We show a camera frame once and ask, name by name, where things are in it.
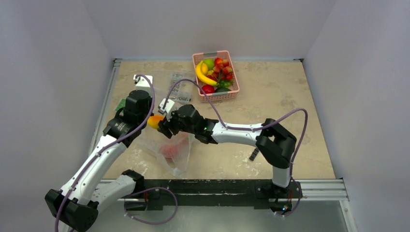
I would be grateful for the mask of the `yellow fake lemon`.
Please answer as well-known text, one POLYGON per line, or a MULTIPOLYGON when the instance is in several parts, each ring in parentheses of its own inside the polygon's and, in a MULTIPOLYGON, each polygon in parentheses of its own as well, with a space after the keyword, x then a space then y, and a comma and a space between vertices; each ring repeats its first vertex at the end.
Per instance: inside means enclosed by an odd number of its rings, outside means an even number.
POLYGON ((205 63, 201 64, 201 73, 205 76, 208 76, 209 68, 205 63))

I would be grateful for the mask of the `red fake grape bunch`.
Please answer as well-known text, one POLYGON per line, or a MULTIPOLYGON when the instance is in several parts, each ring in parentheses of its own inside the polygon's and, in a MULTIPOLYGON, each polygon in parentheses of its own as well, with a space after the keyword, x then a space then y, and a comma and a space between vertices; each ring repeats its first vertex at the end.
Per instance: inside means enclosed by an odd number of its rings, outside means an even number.
POLYGON ((208 72, 208 78, 219 82, 221 80, 231 81, 234 79, 234 71, 227 59, 214 58, 215 66, 208 72))

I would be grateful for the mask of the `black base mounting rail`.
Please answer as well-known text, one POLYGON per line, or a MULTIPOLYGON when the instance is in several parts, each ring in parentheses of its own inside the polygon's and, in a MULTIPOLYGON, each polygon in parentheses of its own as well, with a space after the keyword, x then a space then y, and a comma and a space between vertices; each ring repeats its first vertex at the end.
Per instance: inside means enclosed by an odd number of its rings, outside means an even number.
POLYGON ((145 189, 147 193, 124 197, 126 210, 153 211, 175 205, 253 207, 285 215, 303 197, 299 182, 291 181, 283 189, 270 179, 148 179, 138 191, 145 189))

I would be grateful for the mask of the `clear plastic bag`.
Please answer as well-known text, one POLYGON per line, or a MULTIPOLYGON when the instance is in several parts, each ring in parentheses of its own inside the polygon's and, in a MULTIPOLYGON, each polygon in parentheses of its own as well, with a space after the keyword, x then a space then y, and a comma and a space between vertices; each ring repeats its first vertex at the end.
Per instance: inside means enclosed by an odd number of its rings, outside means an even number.
POLYGON ((157 163, 175 177, 184 177, 187 173, 190 159, 190 151, 193 135, 179 132, 171 138, 167 138, 158 131, 158 123, 164 116, 158 113, 158 105, 166 97, 167 93, 159 88, 155 89, 155 106, 153 116, 147 121, 147 126, 134 140, 151 156, 157 163))

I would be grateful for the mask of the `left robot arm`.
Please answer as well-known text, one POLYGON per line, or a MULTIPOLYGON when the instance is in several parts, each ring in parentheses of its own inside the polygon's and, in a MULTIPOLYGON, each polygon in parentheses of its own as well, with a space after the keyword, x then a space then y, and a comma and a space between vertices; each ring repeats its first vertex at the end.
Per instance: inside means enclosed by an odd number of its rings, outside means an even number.
POLYGON ((125 106, 109 120, 96 147, 85 163, 59 190, 50 189, 45 201, 55 217, 54 230, 87 231, 96 221, 101 200, 92 195, 98 183, 121 155, 140 135, 152 115, 155 94, 151 90, 133 90, 125 106))

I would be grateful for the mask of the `pink plastic basket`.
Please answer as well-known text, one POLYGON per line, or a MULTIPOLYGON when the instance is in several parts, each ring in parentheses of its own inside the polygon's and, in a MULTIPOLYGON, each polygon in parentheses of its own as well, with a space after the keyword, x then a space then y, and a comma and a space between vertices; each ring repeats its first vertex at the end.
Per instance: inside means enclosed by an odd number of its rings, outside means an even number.
MULTIPOLYGON (((229 60, 230 65, 233 68, 233 63, 231 61, 230 58, 230 54, 227 50, 221 50, 221 51, 217 51, 215 53, 196 53, 192 55, 192 59, 193 59, 193 64, 194 64, 194 69, 196 68, 197 64, 200 61, 203 61, 205 58, 221 58, 221 59, 227 59, 229 60)), ((215 87, 215 93, 212 94, 204 94, 202 92, 202 86, 206 85, 204 83, 202 83, 197 77, 196 77, 196 83, 200 86, 198 89, 199 95, 201 97, 201 101, 202 102, 206 102, 207 100, 210 100, 212 102, 214 101, 221 101, 221 100, 226 100, 226 99, 234 99, 236 98, 237 94, 240 91, 240 87, 237 81, 237 78, 235 76, 235 72, 234 72, 234 79, 233 79, 234 83, 231 87, 229 88, 217 88, 217 86, 215 87)))

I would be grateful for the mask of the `orange fake fruit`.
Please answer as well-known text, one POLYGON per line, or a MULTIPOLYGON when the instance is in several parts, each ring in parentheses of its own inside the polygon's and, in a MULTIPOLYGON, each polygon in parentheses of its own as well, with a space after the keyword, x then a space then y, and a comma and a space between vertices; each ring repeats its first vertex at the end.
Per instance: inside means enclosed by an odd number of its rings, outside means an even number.
POLYGON ((151 128, 157 130, 157 129, 159 128, 159 122, 162 121, 163 119, 164 119, 163 116, 153 115, 153 116, 150 116, 150 117, 148 118, 147 124, 148 124, 151 128))

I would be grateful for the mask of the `green fake lime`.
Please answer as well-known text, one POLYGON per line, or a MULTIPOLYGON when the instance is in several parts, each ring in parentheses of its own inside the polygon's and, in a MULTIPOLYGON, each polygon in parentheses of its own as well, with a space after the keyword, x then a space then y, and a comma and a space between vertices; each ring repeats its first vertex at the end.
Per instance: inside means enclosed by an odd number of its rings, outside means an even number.
POLYGON ((211 58, 205 58, 203 60, 203 64, 205 64, 208 67, 208 70, 212 70, 215 66, 214 60, 211 58))

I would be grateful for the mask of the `red fake apple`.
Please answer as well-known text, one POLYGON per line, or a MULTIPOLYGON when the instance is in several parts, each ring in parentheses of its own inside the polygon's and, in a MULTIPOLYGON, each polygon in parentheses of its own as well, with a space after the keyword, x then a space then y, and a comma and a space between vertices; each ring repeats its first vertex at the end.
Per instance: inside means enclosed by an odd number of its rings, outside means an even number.
POLYGON ((204 86, 202 86, 202 92, 204 93, 204 94, 212 94, 212 93, 215 93, 215 87, 214 86, 211 86, 211 85, 204 85, 204 86))

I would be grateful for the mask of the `pink red fake peach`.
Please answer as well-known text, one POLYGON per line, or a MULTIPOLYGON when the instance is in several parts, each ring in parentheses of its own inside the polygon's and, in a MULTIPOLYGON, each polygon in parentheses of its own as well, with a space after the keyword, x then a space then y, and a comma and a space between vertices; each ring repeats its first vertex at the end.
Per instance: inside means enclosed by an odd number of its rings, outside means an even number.
POLYGON ((162 145, 160 154, 167 160, 173 160, 180 156, 180 149, 178 145, 162 145))

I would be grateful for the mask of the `green label small box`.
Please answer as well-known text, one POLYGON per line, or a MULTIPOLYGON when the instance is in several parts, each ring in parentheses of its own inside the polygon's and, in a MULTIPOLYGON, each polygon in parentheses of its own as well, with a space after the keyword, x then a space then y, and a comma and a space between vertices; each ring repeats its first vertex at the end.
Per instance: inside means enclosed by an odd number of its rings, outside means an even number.
POLYGON ((118 104, 116 105, 115 111, 118 111, 120 108, 125 107, 125 103, 126 103, 126 100, 125 100, 125 99, 121 99, 121 100, 118 102, 118 104))

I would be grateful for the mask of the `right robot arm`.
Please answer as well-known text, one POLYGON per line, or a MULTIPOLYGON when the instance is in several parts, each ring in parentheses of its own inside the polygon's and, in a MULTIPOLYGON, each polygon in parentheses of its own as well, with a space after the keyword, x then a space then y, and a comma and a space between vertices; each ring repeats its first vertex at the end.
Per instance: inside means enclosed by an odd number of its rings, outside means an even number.
POLYGON ((279 197, 291 189, 291 158, 296 148, 296 137, 287 129, 268 118, 259 124, 227 124, 221 120, 204 118, 191 104, 179 108, 160 103, 159 113, 165 116, 158 131, 167 138, 179 132, 192 134, 204 144, 233 143, 257 148, 272 166, 271 190, 279 197))

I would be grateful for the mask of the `small yellow fake banana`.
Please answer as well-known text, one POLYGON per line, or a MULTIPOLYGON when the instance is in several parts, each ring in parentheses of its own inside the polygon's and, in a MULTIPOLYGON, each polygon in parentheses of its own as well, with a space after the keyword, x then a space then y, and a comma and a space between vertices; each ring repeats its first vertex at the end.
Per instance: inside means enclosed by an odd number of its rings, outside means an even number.
POLYGON ((202 72, 202 65, 203 65, 203 61, 200 61, 196 68, 195 68, 195 73, 197 78, 204 84, 206 85, 211 85, 211 86, 217 86, 218 83, 210 78, 208 78, 206 75, 203 74, 202 72))

